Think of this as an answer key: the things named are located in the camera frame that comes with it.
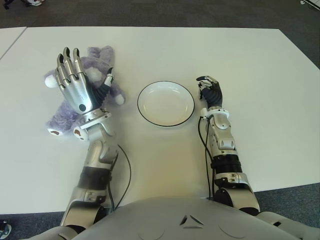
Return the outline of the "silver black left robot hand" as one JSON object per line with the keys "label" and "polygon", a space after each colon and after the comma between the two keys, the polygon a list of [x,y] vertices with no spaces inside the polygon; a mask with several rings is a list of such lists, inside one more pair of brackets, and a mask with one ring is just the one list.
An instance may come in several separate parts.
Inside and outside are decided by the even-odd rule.
{"label": "silver black left robot hand", "polygon": [[81,115],[101,108],[110,92],[114,80],[113,68],[107,69],[105,79],[99,85],[90,82],[81,62],[80,51],[75,48],[70,57],[70,49],[65,47],[57,57],[56,82],[69,105]]}

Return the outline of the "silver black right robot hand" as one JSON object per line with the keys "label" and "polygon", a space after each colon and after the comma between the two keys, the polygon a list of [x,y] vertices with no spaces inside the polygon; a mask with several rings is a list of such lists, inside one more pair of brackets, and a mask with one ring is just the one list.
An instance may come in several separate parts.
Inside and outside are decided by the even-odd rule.
{"label": "silver black right robot hand", "polygon": [[209,76],[200,76],[196,78],[198,82],[199,98],[204,99],[207,103],[207,108],[219,107],[223,105],[223,94],[219,82]]}

